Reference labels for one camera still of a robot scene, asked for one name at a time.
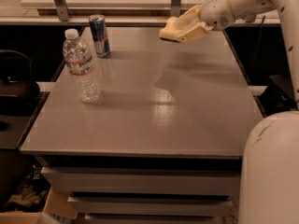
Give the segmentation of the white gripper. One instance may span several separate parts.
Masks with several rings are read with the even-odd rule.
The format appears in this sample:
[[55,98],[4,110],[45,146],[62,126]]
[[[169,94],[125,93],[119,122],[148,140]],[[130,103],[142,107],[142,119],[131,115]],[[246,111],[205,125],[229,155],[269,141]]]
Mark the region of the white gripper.
[[202,6],[195,5],[179,17],[171,17],[169,23],[174,27],[194,24],[176,35],[177,42],[188,43],[205,37],[213,29],[221,31],[233,25],[235,14],[229,0],[205,0]]

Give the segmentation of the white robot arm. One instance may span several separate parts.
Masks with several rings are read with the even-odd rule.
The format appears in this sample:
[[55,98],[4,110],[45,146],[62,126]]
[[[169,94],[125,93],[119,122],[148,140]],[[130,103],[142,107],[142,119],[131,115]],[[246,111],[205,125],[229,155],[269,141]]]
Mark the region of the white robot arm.
[[[189,42],[271,10],[278,13],[289,74],[270,76],[269,86],[287,82],[297,102],[298,0],[205,0],[167,24],[175,29],[177,42]],[[288,111],[263,119],[250,133],[242,164],[239,224],[299,224],[298,128],[298,112]]]

